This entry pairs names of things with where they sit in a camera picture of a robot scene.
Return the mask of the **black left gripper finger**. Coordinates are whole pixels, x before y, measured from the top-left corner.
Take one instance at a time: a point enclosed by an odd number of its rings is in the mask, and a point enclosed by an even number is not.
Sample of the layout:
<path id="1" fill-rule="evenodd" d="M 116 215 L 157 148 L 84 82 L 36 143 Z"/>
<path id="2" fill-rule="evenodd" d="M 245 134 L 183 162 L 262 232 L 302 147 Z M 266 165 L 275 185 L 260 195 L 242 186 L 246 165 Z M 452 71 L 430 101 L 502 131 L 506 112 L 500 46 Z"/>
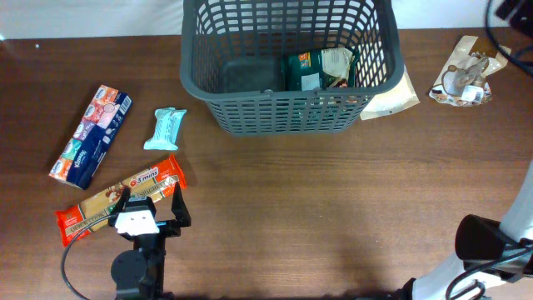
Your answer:
<path id="1" fill-rule="evenodd" d="M 124 209 L 124 204 L 127 202 L 127 200 L 131 197 L 131 189 L 129 187 L 125 187 L 122 191 L 121 197 L 113 207 L 113 209 L 110 211 L 110 214 L 112 216 L 116 216 L 119 213 L 121 213 Z"/>
<path id="2" fill-rule="evenodd" d="M 192 225 L 192 219 L 184 203 L 182 190 L 178 183 L 174 185 L 171 210 L 180 228 L 186 228 Z"/>

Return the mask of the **brown snack bag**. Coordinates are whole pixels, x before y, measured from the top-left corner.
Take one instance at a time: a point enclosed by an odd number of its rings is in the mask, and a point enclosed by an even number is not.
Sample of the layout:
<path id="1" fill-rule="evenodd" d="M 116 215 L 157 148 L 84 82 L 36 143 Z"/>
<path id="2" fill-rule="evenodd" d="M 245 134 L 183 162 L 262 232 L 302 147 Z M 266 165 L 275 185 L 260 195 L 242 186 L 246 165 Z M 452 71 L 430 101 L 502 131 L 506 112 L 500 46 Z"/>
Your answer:
<path id="1" fill-rule="evenodd" d="M 454 107 L 473 107 L 488 103 L 492 93 L 487 78 L 508 60 L 486 37 L 463 36 L 429 91 L 438 103 Z"/>

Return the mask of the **beige powder pouch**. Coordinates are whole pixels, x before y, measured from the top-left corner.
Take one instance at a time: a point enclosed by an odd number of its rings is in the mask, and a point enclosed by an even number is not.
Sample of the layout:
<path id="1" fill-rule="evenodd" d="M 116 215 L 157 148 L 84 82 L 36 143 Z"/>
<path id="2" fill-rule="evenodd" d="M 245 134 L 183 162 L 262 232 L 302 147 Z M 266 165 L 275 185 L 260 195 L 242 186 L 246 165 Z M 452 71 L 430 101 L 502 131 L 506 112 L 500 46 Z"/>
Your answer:
<path id="1" fill-rule="evenodd" d="M 360 114 L 361 120 L 386 117 L 400 113 L 420 102 L 406 67 L 399 83 L 390 91 L 375 95 Z"/>

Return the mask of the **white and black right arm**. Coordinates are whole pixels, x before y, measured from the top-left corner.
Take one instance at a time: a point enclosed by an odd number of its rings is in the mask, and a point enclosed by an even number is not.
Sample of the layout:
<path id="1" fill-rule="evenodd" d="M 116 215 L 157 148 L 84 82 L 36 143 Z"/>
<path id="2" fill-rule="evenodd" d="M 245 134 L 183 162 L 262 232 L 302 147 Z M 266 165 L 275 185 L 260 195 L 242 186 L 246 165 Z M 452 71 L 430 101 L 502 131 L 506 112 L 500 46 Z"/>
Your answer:
<path id="1" fill-rule="evenodd" d="M 473 214 L 456 231 L 455 251 L 437 268 L 385 296 L 400 300 L 485 299 L 486 290 L 532 277 L 532 169 L 499 222 Z"/>

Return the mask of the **green snack bag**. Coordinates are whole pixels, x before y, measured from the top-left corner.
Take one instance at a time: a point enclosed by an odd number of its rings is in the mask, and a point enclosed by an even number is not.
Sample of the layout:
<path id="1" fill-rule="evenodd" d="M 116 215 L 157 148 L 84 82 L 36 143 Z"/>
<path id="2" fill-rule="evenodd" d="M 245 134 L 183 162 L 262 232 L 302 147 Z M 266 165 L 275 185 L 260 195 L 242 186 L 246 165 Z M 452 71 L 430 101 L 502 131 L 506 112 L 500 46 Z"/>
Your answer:
<path id="1" fill-rule="evenodd" d="M 335 47 L 289 54 L 281 59 L 281 74 L 287 91 L 311 91 L 356 86 L 355 48 Z"/>

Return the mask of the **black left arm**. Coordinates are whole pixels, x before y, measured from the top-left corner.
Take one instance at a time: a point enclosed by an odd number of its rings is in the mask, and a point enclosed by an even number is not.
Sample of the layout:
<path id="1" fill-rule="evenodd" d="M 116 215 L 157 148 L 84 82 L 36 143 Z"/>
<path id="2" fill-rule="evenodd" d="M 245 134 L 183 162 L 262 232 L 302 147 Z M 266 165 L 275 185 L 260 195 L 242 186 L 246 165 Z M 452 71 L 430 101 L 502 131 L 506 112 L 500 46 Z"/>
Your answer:
<path id="1" fill-rule="evenodd" d="M 173 219 L 158 221 L 153 200 L 133 196 L 126 188 L 113 208 L 108 225 L 132 242 L 132 249 L 120 253 L 112 262 L 111 276 L 117 299 L 173 299 L 164 290 L 166 240 L 181 235 L 192 224 L 179 184 L 174 185 L 171 211 Z"/>

